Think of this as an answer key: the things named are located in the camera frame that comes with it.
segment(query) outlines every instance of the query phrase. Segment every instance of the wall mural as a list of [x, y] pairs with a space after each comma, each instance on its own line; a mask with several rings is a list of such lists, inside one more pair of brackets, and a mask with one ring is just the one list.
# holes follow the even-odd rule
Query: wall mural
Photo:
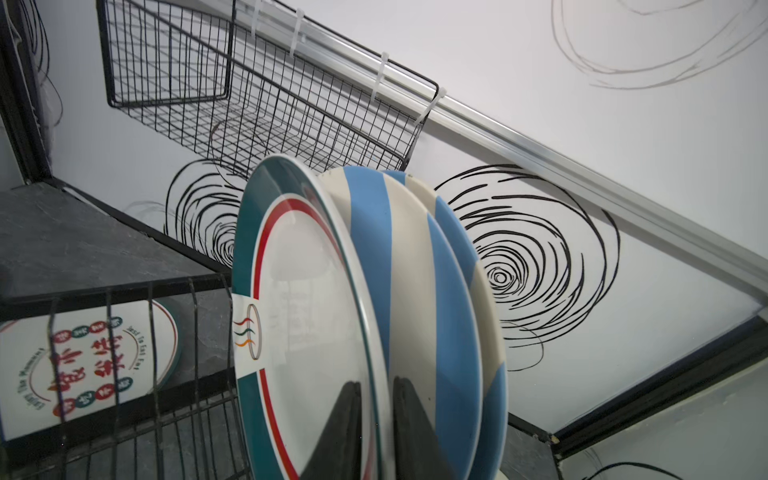
[[437, 192], [467, 230], [498, 306], [511, 372], [582, 324], [611, 289], [621, 236], [608, 212], [589, 213], [560, 187], [516, 165], [472, 168]]
[[[232, 266], [237, 213], [250, 170], [202, 158], [181, 168], [165, 205], [137, 202], [144, 221]], [[538, 365], [545, 343], [589, 317], [616, 280], [621, 235], [613, 217], [512, 164], [465, 170], [435, 188], [467, 230], [491, 284], [509, 372]]]

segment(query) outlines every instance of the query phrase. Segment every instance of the black wire basket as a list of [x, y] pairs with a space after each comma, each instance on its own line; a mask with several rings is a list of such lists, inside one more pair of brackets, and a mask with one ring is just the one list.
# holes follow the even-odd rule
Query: black wire basket
[[405, 169], [424, 121], [252, 35], [235, 8], [227, 19], [152, 0], [97, 7], [109, 105], [171, 140], [249, 172], [274, 152], [318, 172]]

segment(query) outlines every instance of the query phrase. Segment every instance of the white zip tie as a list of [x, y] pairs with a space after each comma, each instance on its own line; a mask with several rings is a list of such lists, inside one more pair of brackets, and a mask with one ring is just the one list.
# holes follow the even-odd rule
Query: white zip tie
[[386, 66], [386, 62], [389, 61], [389, 54], [387, 52], [382, 52], [382, 62], [379, 64], [379, 74], [376, 75], [376, 81], [373, 82], [373, 90], [371, 91], [371, 101], [374, 101], [376, 99], [376, 92], [379, 91], [379, 85], [382, 82], [382, 78], [384, 78], [384, 67]]
[[429, 114], [430, 111], [437, 105], [437, 102], [440, 101], [441, 98], [445, 97], [445, 87], [440, 87], [440, 89], [437, 90], [437, 96], [432, 100], [432, 103], [429, 104], [426, 110], [422, 112], [421, 115], [419, 115], [419, 118], [416, 118], [416, 124], [422, 123], [422, 120]]
[[299, 30], [301, 29], [301, 21], [304, 19], [304, 10], [301, 8], [296, 9], [296, 26], [293, 27], [293, 38], [290, 41], [290, 56], [293, 57], [293, 51], [296, 50], [296, 44], [299, 43]]
[[250, 18], [250, 34], [256, 37], [256, 27], [259, 24], [262, 0], [253, 0], [253, 17]]

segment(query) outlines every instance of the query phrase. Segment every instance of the black metal rack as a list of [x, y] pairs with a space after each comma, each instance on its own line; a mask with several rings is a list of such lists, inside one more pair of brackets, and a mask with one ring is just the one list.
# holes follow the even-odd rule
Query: black metal rack
[[246, 172], [273, 152], [319, 172], [410, 159], [424, 121], [252, 35], [235, 5], [232, 18], [155, 0], [97, 9], [109, 105], [200, 155]]
[[[48, 311], [48, 357], [54, 367], [60, 423], [4, 443], [11, 478], [252, 478], [240, 422], [232, 366], [232, 330], [227, 329], [227, 367], [200, 375], [198, 346], [200, 316], [197, 294], [223, 289], [229, 301], [231, 277], [212, 273], [185, 278], [129, 283], [27, 297], [0, 303], [0, 321], [24, 319]], [[157, 383], [157, 344], [152, 300], [188, 294], [194, 305], [194, 379], [171, 388]], [[111, 307], [147, 300], [150, 305], [153, 389], [151, 394], [121, 402], [114, 389], [114, 406], [77, 419], [68, 419], [56, 348], [55, 319], [59, 313], [106, 306], [109, 350], [116, 347]], [[112, 370], [118, 384], [118, 370]], [[356, 389], [356, 395], [349, 388]], [[437, 437], [411, 382], [396, 379], [393, 393], [396, 469], [398, 478], [452, 478]], [[359, 385], [342, 389], [316, 450], [301, 478], [359, 478], [361, 416]]]

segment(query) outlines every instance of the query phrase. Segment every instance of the teal-rimmed plate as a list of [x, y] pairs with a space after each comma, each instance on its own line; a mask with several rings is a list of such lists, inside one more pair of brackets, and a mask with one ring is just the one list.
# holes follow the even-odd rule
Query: teal-rimmed plate
[[394, 478], [381, 340], [355, 248], [314, 174], [282, 155], [248, 180], [235, 235], [233, 341], [254, 478], [299, 478], [341, 388], [360, 386], [364, 478]]

